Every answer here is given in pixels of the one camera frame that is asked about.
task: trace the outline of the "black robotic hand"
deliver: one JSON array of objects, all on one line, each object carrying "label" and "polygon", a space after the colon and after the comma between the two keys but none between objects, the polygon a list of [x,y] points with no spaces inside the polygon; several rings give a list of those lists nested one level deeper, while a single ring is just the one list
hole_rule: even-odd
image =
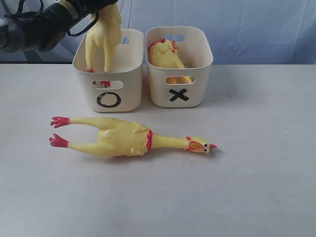
[{"label": "black robotic hand", "polygon": [[[25,0],[20,0],[15,14],[0,19],[0,51],[14,53],[36,49],[52,50],[66,35],[73,37],[88,31],[98,20],[98,10],[118,0],[58,0],[44,9],[43,1],[38,12],[23,11]],[[71,34],[70,29],[87,15],[96,18],[84,30]]]}]

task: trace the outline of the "rubber chicken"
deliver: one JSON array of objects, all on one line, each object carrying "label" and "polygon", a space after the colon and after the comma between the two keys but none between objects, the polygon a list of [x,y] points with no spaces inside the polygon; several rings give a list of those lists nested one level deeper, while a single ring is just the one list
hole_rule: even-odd
[{"label": "rubber chicken", "polygon": [[[91,21],[94,19],[95,14],[92,14]],[[85,59],[89,73],[94,72],[92,67],[98,47],[104,49],[104,72],[111,72],[115,49],[122,38],[121,24],[122,19],[116,3],[99,10],[99,19],[87,32],[85,38]]]},{"label": "rubber chicken", "polygon": [[[178,55],[178,48],[175,40],[163,38],[149,46],[150,63],[160,68],[185,68]],[[181,83],[193,83],[191,77],[179,77]],[[176,77],[168,77],[168,84],[177,84]]]},{"label": "rubber chicken", "polygon": [[176,138],[152,132],[146,126],[117,118],[65,118],[53,117],[55,128],[69,124],[84,124],[99,129],[97,141],[90,144],[69,142],[57,134],[50,138],[54,147],[69,148],[98,157],[142,156],[151,149],[179,148],[195,153],[208,153],[217,146],[200,137]]}]

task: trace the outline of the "red chicken feet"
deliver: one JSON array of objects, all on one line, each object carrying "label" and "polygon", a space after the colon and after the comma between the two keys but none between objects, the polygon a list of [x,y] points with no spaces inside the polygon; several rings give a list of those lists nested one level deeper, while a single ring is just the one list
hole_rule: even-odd
[{"label": "red chicken feet", "polygon": [[64,117],[53,117],[53,122],[50,123],[51,126],[55,125],[54,128],[66,126],[70,124],[69,118]]},{"label": "red chicken feet", "polygon": [[50,144],[53,147],[64,147],[67,148],[68,147],[68,141],[65,140],[64,138],[61,138],[60,136],[58,136],[57,134],[54,134],[54,138],[49,138]]}]

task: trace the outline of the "yellow rubber chicken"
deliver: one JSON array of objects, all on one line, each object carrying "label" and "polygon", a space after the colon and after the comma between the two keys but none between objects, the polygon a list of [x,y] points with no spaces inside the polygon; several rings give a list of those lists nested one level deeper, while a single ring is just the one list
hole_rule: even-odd
[{"label": "yellow rubber chicken", "polygon": [[[94,19],[95,14],[92,14],[91,21]],[[104,50],[104,72],[111,72],[115,49],[122,38],[121,24],[122,19],[116,3],[99,10],[99,19],[85,38],[85,59],[89,73],[94,72],[92,67],[98,47]]]},{"label": "yellow rubber chicken", "polygon": [[[150,63],[159,68],[185,68],[178,55],[176,41],[163,38],[149,46]],[[179,77],[181,83],[192,83],[191,77]],[[168,77],[168,84],[177,84],[176,77]]]},{"label": "yellow rubber chicken", "polygon": [[208,153],[217,146],[200,137],[176,138],[153,133],[146,126],[117,118],[53,117],[55,128],[69,124],[85,124],[99,129],[97,141],[90,144],[68,142],[57,134],[50,138],[54,147],[64,147],[98,157],[142,156],[155,148],[179,148],[195,153]]}]

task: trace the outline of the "white table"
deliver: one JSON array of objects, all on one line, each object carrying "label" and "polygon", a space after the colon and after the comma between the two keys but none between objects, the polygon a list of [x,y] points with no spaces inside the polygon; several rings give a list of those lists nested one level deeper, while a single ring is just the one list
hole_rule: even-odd
[{"label": "white table", "polygon": [[[71,65],[0,65],[1,237],[315,237],[316,67],[213,66],[192,109],[86,106]],[[53,116],[112,116],[218,145],[95,158],[50,146]]]}]

